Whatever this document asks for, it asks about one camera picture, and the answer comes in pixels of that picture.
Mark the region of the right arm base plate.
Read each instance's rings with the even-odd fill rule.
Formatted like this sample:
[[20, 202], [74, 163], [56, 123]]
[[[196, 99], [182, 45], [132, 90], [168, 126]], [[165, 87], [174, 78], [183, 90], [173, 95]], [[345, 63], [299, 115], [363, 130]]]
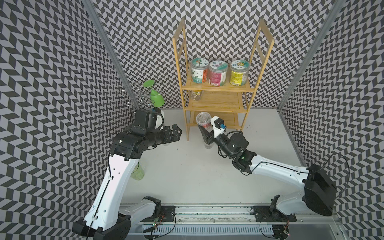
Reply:
[[255, 216], [257, 222], [297, 222], [295, 215], [284, 215], [278, 210], [270, 210], [270, 206], [257, 205], [251, 208], [251, 213]]

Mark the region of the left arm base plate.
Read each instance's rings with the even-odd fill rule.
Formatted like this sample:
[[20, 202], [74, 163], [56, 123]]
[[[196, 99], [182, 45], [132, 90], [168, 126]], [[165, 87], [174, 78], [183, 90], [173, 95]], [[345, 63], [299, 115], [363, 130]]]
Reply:
[[143, 220], [143, 222], [174, 222], [176, 206], [161, 206], [160, 212]]

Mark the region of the yellow label seed jar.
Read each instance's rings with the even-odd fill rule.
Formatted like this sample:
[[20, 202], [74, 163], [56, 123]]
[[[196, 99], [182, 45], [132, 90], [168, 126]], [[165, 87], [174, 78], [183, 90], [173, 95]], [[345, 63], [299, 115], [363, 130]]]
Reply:
[[249, 75], [250, 64], [246, 60], [235, 60], [231, 63], [230, 83], [233, 86], [245, 85]]

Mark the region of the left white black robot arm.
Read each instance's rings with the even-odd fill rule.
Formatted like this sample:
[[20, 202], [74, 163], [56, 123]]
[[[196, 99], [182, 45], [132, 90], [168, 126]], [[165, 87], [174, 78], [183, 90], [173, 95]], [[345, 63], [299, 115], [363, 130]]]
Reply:
[[138, 204], [120, 212], [128, 181], [143, 152], [158, 145], [180, 140], [182, 130], [177, 125], [148, 129], [130, 125], [113, 139], [107, 161], [107, 171], [99, 192], [84, 218], [73, 223], [72, 231], [94, 240], [124, 240], [131, 227], [161, 214], [161, 200], [146, 196]]

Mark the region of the flower seed jar pink label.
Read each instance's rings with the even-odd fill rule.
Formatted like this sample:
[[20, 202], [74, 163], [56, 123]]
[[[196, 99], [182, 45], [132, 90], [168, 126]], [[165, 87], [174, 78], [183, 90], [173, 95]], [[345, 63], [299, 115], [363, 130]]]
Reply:
[[209, 64], [209, 84], [220, 87], [225, 84], [227, 78], [228, 64], [224, 61], [212, 61]]

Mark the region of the small clear tub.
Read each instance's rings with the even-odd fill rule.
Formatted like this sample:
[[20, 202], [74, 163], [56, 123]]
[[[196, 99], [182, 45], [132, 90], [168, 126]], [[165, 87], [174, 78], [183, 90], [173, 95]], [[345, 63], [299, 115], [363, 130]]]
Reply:
[[205, 143], [206, 149], [211, 149], [214, 146], [214, 143]]
[[203, 91], [191, 91], [190, 97], [194, 101], [200, 101], [202, 98]]
[[208, 112], [201, 112], [198, 113], [196, 116], [196, 123], [198, 126], [203, 127], [204, 129], [208, 130], [211, 125], [211, 115]]

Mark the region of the carrot seed jar red label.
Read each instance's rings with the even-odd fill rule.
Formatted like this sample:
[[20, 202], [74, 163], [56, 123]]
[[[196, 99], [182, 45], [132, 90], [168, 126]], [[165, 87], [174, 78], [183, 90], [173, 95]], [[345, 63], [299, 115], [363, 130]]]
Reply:
[[210, 62], [205, 58], [195, 58], [191, 63], [192, 81], [202, 84], [207, 81], [207, 74]]

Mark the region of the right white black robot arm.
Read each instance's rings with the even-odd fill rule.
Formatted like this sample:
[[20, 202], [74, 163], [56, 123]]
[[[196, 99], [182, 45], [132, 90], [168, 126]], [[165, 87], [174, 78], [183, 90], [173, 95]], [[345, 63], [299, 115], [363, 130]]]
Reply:
[[229, 158], [232, 165], [244, 176], [263, 175], [297, 190], [287, 195], [276, 195], [271, 200], [270, 213], [284, 216], [311, 210], [329, 217], [333, 214], [336, 200], [336, 183], [319, 165], [298, 167], [267, 159], [247, 150], [249, 142], [241, 131], [225, 134], [223, 129], [213, 128], [210, 132], [200, 126], [199, 130], [207, 144], [215, 143], [218, 153]]

